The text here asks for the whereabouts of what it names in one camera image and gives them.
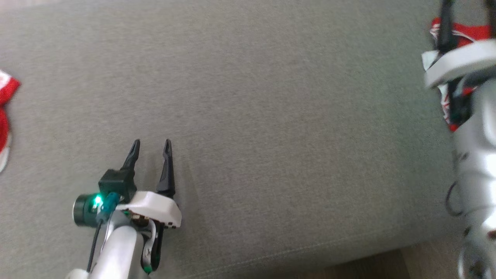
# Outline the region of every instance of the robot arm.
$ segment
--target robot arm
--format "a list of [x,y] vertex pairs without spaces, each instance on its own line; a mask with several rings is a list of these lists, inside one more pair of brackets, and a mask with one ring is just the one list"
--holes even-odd
[[[426,72],[427,87],[448,83],[457,185],[466,223],[458,261],[461,279],[496,279],[496,4],[487,1],[493,39],[454,49],[452,1],[441,9],[442,55]],[[464,87],[477,88],[469,96]]]
[[[74,203],[73,218],[77,225],[98,227],[97,220],[103,220],[107,231],[93,269],[90,255],[88,270],[75,269],[66,279],[147,279],[158,268],[164,229],[181,226],[181,211],[173,200],[171,141],[168,139],[165,144],[157,193],[136,190],[133,178],[139,145],[136,140],[120,170],[109,169],[103,175],[99,193],[81,195]],[[121,201],[111,208],[109,218],[105,218],[106,199],[115,194]]]

